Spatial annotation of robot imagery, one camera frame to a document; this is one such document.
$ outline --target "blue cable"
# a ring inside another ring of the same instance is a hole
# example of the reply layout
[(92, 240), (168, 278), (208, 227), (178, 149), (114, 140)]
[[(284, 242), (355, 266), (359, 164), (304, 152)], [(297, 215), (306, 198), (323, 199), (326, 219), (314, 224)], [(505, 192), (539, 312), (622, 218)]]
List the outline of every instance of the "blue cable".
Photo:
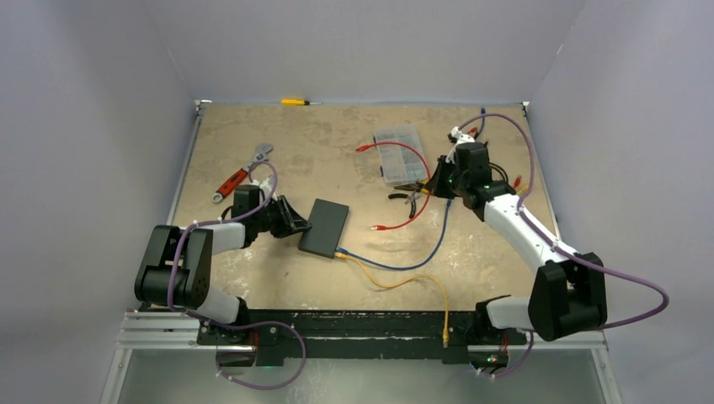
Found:
[(336, 251), (338, 253), (349, 255), (352, 258), (357, 258), (357, 259), (364, 261), (366, 263), (371, 263), (372, 265), (374, 265), (376, 267), (380, 267), (380, 268), (384, 268), (384, 269), (391, 269), (393, 271), (409, 271), (412, 269), (421, 268), (424, 265), (426, 265), (426, 263), (431, 261), (431, 258), (434, 257), (436, 252), (439, 251), (439, 247), (441, 247), (441, 241), (444, 240), (444, 234), (446, 233), (446, 222), (449, 220), (449, 208), (451, 207), (452, 200), (453, 199), (448, 199), (446, 201), (446, 211), (444, 212), (444, 225), (442, 225), (442, 227), (441, 227), (441, 236), (439, 236), (439, 241), (436, 243), (436, 247), (434, 247), (434, 251), (432, 251), (431, 254), (429, 254), (429, 256), (422, 263), (418, 263), (416, 265), (412, 265), (409, 267), (392, 267), (391, 265), (385, 265), (383, 263), (376, 263), (376, 262), (372, 261), (371, 259), (360, 257), (359, 255), (353, 254), (341, 247), (337, 247)]

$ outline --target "yellow screwdriver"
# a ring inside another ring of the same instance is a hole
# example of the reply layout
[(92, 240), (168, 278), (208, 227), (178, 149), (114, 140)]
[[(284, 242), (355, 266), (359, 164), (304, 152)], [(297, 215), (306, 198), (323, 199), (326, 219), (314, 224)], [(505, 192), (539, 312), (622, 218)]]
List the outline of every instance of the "yellow screwdriver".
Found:
[(280, 102), (283, 105), (322, 105), (322, 103), (311, 103), (305, 99), (283, 98)]

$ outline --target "white wall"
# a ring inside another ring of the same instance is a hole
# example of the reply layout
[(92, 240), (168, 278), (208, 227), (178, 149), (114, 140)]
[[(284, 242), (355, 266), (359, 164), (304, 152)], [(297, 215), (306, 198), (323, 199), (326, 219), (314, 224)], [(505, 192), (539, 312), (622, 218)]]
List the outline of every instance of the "white wall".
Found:
[(147, 0), (195, 98), (530, 99), (585, 0)]
[(0, 5), (2, 402), (97, 402), (193, 105), (141, 1)]
[[(530, 104), (564, 238), (672, 297), (607, 332), (626, 402), (711, 402), (714, 3), (588, 1)], [(608, 283), (610, 318), (658, 295)]]

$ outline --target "table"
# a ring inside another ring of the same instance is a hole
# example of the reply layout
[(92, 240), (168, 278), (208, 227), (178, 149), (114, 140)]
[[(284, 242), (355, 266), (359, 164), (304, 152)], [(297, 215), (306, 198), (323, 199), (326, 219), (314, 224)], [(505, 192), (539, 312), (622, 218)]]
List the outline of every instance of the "table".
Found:
[[(412, 224), (394, 231), (372, 231), (374, 224), (407, 219), (409, 206), (388, 200), (376, 149), (355, 152), (371, 142), (375, 128), (415, 124), (432, 170), (452, 145), (450, 129), (480, 113), (480, 106), (309, 106), (211, 104), (197, 135), (173, 223), (214, 220), (232, 198), (216, 205), (210, 197), (223, 181), (253, 155), (261, 142), (274, 144), (270, 161), (277, 167), (277, 194), (284, 194), (303, 217), (315, 198), (349, 205), (341, 247), (392, 265), (421, 262), (437, 242), (445, 199), (432, 198)], [(512, 117), (527, 130), (520, 105), (488, 107)], [(528, 181), (528, 151), (520, 133), (506, 120), (487, 118), (481, 141), (489, 140), (492, 162), (509, 176)], [(258, 167), (255, 178), (269, 174)], [(536, 169), (526, 205), (551, 231), (549, 204)], [(395, 290), (375, 287), (351, 262), (321, 258), (297, 249), (300, 236), (274, 239), (262, 233), (248, 249), (212, 259), (211, 284), (241, 296), (248, 307), (265, 309), (441, 310), (435, 284), (416, 281)], [(384, 283), (412, 274), (431, 274), (445, 286), (452, 310), (473, 310), (476, 302), (498, 295), (529, 295), (533, 273), (493, 229), (455, 201), (441, 249), (426, 266), (407, 273), (374, 268)]]

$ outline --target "metal frame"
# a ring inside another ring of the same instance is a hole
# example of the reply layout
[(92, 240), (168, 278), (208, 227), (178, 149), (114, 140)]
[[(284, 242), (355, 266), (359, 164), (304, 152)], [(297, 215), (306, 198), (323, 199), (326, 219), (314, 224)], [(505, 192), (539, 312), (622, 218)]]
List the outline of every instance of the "metal frame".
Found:
[[(173, 223), (176, 206), (179, 203), (181, 191), (184, 187), (184, 179), (189, 168), (191, 156), (193, 154), (195, 142), (200, 130), (205, 114), (205, 108), (210, 104), (210, 100), (197, 101), (196, 121), (189, 140), (189, 147), (184, 159), (181, 176), (178, 180), (173, 202), (168, 212), (167, 225)], [(547, 192), (545, 179), (542, 178), (546, 201), (551, 211), (551, 218), (555, 227), (556, 235), (560, 237), (555, 214), (552, 210), (551, 199)], [(126, 371), (131, 360), (134, 349), (179, 349), (179, 350), (217, 350), (218, 346), (198, 345), (200, 324), (195, 319), (180, 313), (171, 312), (128, 312), (125, 314), (121, 324), (119, 336), (117, 338), (116, 351), (109, 369), (109, 375), (104, 385), (104, 392), (101, 403), (116, 403), (119, 400), (121, 387), (124, 383)], [(509, 349), (518, 351), (524, 350), (526, 345), (512, 345)], [(490, 345), (470, 345), (469, 352), (493, 351), (498, 346)], [(594, 366), (598, 375), (601, 390), (605, 401), (609, 404), (621, 404), (622, 398), (610, 365), (610, 357), (607, 352), (607, 342), (602, 332), (581, 332), (566, 338), (561, 338), (555, 342), (548, 343), (539, 337), (535, 337), (533, 349), (553, 350), (553, 349), (589, 349), (593, 355)], [(249, 352), (248, 345), (220, 346), (221, 351)]]

